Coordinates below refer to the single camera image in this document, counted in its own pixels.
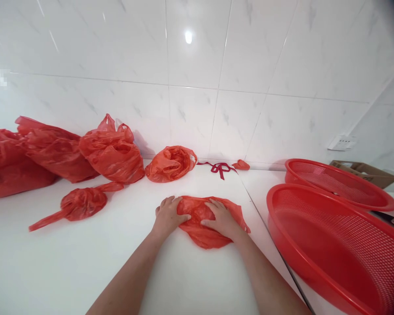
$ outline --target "red mesh basket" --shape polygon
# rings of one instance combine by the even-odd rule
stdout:
[[[285,182],[320,188],[366,211],[393,211],[394,198],[370,182],[334,166],[303,159],[285,163]]]
[[[394,228],[330,194],[294,184],[267,194],[279,252],[318,294],[348,314],[394,314]]]

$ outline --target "finger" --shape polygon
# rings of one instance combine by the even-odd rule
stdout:
[[[209,207],[209,209],[213,212],[213,214],[216,216],[218,213],[219,209],[212,203],[204,203],[206,206]]]
[[[172,201],[172,205],[174,206],[174,209],[176,209],[177,207],[178,207],[178,204],[179,204],[179,202],[182,200],[183,198],[182,197],[178,197],[178,198],[175,198],[173,201]]]
[[[172,201],[174,200],[174,198],[175,198],[175,196],[170,196],[170,197],[166,198],[165,205],[169,206],[172,203]]]
[[[212,199],[212,203],[214,203],[218,208],[226,209],[225,205],[223,203],[221,203],[220,201]]]
[[[220,205],[219,205],[219,202],[217,202],[216,200],[214,200],[214,199],[212,199],[212,198],[210,198],[209,200],[210,200],[210,202],[211,202],[212,204],[214,204],[215,206],[217,206],[217,207],[220,206]]]
[[[201,220],[200,224],[215,230],[216,221],[213,221],[213,220]]]
[[[214,199],[210,199],[210,201],[212,202],[212,204],[216,205],[218,208],[224,208],[224,204],[222,204],[220,201],[214,200]]]
[[[163,206],[165,205],[167,199],[168,199],[168,198],[165,198],[164,200],[162,200],[162,202],[161,202],[161,207],[163,207]]]
[[[179,216],[179,224],[187,222],[189,219],[191,219],[191,214],[183,214]]]

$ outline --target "red plastic bag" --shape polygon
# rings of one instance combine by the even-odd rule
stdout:
[[[109,114],[98,128],[80,139],[80,152],[92,167],[113,182],[132,184],[144,176],[143,158],[133,143],[130,128],[121,124],[115,129],[115,121]]]
[[[123,184],[115,182],[94,188],[76,188],[61,200],[61,210],[59,212],[31,225],[29,231],[38,230],[63,218],[69,221],[79,221],[91,217],[105,207],[108,197],[104,192],[115,192],[123,188]]]
[[[35,163],[72,183],[99,175],[79,151],[80,136],[28,117],[15,122],[26,155]]]
[[[51,185],[57,176],[25,155],[20,136],[0,129],[0,198]]]
[[[196,163],[193,150],[182,146],[165,147],[146,166],[146,176],[152,182],[172,182],[191,171]]]
[[[179,202],[176,211],[179,215],[191,214],[191,219],[182,223],[179,227],[188,233],[194,243],[201,248],[212,249],[221,248],[232,242],[230,238],[227,238],[219,232],[200,224],[201,220],[215,219],[213,212],[204,204],[205,202],[210,202],[209,199],[213,199],[224,204],[240,227],[248,234],[251,233],[250,228],[247,226],[242,216],[241,206],[234,204],[232,201],[217,197],[197,198],[183,196],[183,199]]]
[[[232,164],[232,166],[236,169],[241,169],[244,171],[248,171],[250,169],[250,166],[248,163],[246,163],[244,160],[238,160],[238,163]]]

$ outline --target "red ribbon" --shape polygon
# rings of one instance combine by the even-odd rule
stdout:
[[[230,166],[228,165],[228,163],[225,163],[225,162],[216,163],[215,165],[210,164],[209,162],[206,162],[206,163],[197,163],[197,165],[204,165],[204,164],[209,164],[209,165],[211,165],[211,166],[212,166],[211,172],[212,172],[212,173],[217,173],[217,172],[219,172],[219,173],[220,173],[220,178],[223,179],[223,180],[225,180],[225,178],[223,177],[223,172],[230,172],[231,170],[234,170],[235,173],[237,173],[236,169],[230,167]]]

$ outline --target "white countertop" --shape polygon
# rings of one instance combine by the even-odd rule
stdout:
[[[254,205],[256,206],[260,216],[267,226],[268,209],[266,203],[267,192],[274,185],[282,184],[285,182],[284,171],[261,171],[261,170],[248,170],[238,171],[241,180],[250,195]],[[385,189],[394,198],[394,183]],[[295,277],[303,295],[310,304],[312,310],[316,315],[341,315],[345,314],[338,308],[323,299],[318,293],[311,289],[293,270]]]
[[[267,191],[284,173],[263,174],[270,180],[260,189]],[[106,182],[102,176],[79,184],[60,180],[0,199],[0,315],[84,314],[151,230],[155,208],[170,195],[218,196],[241,205],[251,238],[298,292],[239,176],[225,173],[223,181],[208,165],[196,166],[171,183],[155,184],[145,177],[114,193],[91,218],[63,219],[28,233],[29,225],[58,211],[61,199],[71,190]],[[253,200],[263,209],[265,200]],[[235,246],[204,250],[177,229],[160,251],[141,314],[250,315],[258,311]]]

